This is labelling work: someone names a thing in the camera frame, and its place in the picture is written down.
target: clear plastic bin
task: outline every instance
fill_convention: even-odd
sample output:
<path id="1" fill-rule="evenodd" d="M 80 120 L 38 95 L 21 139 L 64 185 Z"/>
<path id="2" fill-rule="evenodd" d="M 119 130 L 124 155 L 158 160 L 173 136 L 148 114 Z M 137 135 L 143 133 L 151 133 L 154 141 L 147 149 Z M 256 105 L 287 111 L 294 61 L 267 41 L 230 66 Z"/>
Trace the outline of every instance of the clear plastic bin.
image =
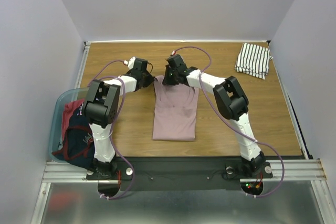
<path id="1" fill-rule="evenodd" d="M 62 148 L 62 114 L 64 111 L 65 104 L 85 99 L 86 94 L 88 93 L 89 88 L 82 89 L 71 89 L 67 92 L 64 92 L 58 99 L 55 105 L 54 116 L 52 118 L 50 137 L 49 137 L 49 156 L 52 160 L 59 163 L 66 163 L 66 161 L 59 160 L 52 155 L 52 152 L 55 152 Z"/>

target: wooden tabletop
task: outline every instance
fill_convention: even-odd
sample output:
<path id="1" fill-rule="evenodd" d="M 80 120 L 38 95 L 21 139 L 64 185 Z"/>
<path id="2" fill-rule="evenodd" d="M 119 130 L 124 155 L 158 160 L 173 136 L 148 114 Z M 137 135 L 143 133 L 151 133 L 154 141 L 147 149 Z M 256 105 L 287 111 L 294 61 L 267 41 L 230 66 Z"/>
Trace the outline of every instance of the wooden tabletop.
<path id="1" fill-rule="evenodd" d="M 267 47 L 266 43 L 257 43 Z M 301 155 L 292 121 L 273 65 L 270 62 L 266 80 L 261 80 L 234 70 L 242 43 L 93 43 L 90 46 L 81 87 L 108 62 L 131 57 L 146 59 L 153 64 L 154 76 L 164 75 L 166 58 L 182 46 L 202 47 L 213 63 L 207 73 L 218 77 L 237 77 L 249 99 L 249 118 L 257 140 L 275 147 L 281 155 Z M 208 58 L 196 49 L 182 49 L 179 54 L 188 67 L 204 68 Z M 100 75 L 117 76 L 128 68 L 122 63 L 110 65 Z M 239 145 L 234 132 L 217 117 L 202 92 L 199 93 L 194 142 L 152 140 L 155 108 L 155 92 L 151 85 L 137 92 L 127 93 L 125 104 L 114 127 L 113 139 L 118 150 L 125 156 L 234 156 Z M 266 155 L 275 155 L 261 146 Z"/>

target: white enclosure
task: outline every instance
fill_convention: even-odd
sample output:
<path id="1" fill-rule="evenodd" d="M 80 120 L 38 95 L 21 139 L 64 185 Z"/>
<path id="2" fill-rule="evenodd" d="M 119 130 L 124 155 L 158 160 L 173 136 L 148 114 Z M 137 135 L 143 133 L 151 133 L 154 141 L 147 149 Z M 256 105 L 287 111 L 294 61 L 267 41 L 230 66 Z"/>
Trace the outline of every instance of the white enclosure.
<path id="1" fill-rule="evenodd" d="M 0 0 L 1 223 L 30 223 L 52 113 L 83 41 L 272 40 L 308 148 L 336 200 L 335 0 Z"/>

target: black and white striped shirt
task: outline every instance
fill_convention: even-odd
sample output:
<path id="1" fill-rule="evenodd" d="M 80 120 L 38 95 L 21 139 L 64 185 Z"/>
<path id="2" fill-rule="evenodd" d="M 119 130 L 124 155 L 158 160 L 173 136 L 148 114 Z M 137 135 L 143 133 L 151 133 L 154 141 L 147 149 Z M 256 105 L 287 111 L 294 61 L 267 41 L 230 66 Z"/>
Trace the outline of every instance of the black and white striped shirt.
<path id="1" fill-rule="evenodd" d="M 235 70 L 249 74 L 250 76 L 265 79 L 268 73 L 269 49 L 249 43 L 243 43 L 238 55 Z"/>

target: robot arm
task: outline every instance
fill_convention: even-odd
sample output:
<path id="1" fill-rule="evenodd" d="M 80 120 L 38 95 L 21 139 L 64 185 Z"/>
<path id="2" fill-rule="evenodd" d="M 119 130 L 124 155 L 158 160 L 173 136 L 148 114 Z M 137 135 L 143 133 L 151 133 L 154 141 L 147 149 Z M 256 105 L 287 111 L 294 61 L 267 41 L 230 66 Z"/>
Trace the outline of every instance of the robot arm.
<path id="1" fill-rule="evenodd" d="M 123 81 L 126 93 L 148 87 L 154 81 L 147 71 L 147 60 L 133 57 L 127 65 L 130 70 L 118 77 Z M 94 166 L 107 177 L 115 170 L 112 159 L 116 153 L 109 138 L 117 116 L 119 96 L 123 95 L 121 85 L 118 79 L 93 80 L 83 105 L 83 114 L 88 119 L 95 143 Z"/>
<path id="2" fill-rule="evenodd" d="M 190 87 L 201 88 L 199 76 L 202 74 L 202 84 L 205 91 L 215 96 L 218 111 L 229 120 L 230 124 L 239 132 L 254 139 L 248 119 L 248 99 L 235 77 L 227 79 L 201 73 L 195 67 L 187 68 L 180 55 L 172 55 L 166 65 L 163 84 L 185 84 Z M 247 175 L 258 171 L 266 161 L 265 156 L 256 142 L 236 133 L 243 170 Z"/>

